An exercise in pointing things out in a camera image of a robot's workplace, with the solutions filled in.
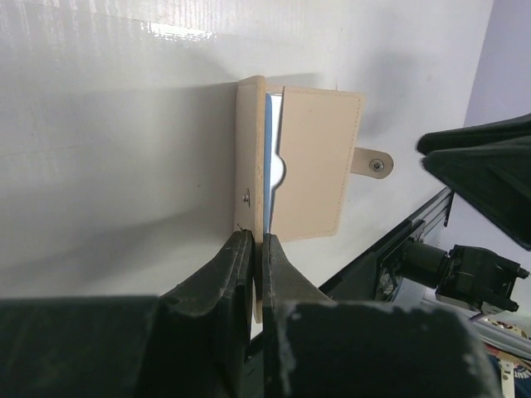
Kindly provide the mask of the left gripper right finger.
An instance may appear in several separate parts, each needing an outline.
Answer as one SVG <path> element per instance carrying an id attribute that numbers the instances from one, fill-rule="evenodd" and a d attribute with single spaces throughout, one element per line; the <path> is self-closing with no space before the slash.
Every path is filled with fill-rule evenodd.
<path id="1" fill-rule="evenodd" d="M 298 304 L 329 304 L 332 299 L 289 262 L 276 235 L 265 235 L 261 258 L 265 396 L 288 397 L 292 392 L 290 374 L 297 365 L 288 321 Z"/>

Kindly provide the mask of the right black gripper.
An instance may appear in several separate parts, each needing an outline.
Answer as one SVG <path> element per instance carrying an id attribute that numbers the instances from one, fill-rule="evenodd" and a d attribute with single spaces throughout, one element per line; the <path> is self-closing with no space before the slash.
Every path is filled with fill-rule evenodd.
<path id="1" fill-rule="evenodd" d="M 423 135 L 421 164 L 520 247 L 530 248 L 530 115 Z"/>

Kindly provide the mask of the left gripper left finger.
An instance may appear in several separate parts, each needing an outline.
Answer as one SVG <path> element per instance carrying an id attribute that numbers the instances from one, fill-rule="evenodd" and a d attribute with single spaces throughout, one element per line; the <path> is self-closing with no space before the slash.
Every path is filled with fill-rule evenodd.
<path id="1" fill-rule="evenodd" d="M 161 298 L 162 397 L 237 397 L 250 339 L 254 239 L 236 231 Z"/>

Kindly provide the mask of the beige leather card holder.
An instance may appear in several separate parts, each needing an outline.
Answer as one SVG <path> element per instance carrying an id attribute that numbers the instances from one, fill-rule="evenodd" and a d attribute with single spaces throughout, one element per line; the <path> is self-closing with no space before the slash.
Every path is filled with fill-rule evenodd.
<path id="1" fill-rule="evenodd" d="M 350 175 L 375 179 L 389 153 L 358 146 L 361 93 L 269 85 L 263 75 L 236 88 L 233 225 L 258 245 L 335 235 Z"/>

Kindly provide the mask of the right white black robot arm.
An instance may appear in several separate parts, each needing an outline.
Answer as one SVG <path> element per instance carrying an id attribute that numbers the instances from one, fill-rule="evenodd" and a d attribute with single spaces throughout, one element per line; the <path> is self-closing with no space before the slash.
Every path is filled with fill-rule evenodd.
<path id="1" fill-rule="evenodd" d="M 516 244 L 530 248 L 530 117 L 427 133 L 417 143 L 422 166 Z M 491 250 L 431 249 L 409 241 L 399 273 L 437 298 L 481 315 L 516 312 L 511 294 L 521 265 Z"/>

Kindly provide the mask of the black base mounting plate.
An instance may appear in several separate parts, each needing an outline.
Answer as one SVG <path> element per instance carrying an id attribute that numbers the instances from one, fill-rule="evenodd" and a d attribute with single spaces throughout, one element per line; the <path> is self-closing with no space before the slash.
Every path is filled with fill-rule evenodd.
<path id="1" fill-rule="evenodd" d="M 419 240 L 425 229 L 424 220 L 403 221 L 323 283 L 319 290 L 336 301 L 392 302 L 402 284 L 397 272 L 403 246 L 409 240 Z"/>

